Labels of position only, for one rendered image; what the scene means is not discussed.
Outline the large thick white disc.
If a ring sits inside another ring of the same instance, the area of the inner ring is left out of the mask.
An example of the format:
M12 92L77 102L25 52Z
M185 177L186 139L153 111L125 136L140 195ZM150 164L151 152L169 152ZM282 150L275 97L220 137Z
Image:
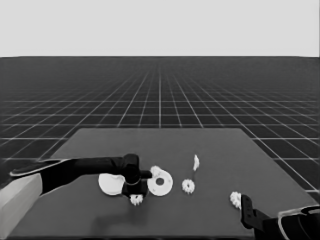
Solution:
M124 183L125 178L122 175L103 173L98 177L98 185L101 191L110 196L121 194Z

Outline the white round carrier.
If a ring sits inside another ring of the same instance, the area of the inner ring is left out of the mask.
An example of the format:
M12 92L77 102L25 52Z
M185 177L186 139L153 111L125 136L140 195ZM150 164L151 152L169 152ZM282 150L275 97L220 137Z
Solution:
M162 179L163 183L158 184L157 180ZM147 180L148 190L157 197L167 195L173 187L173 178L171 174L165 170L161 170L160 173L151 179Z

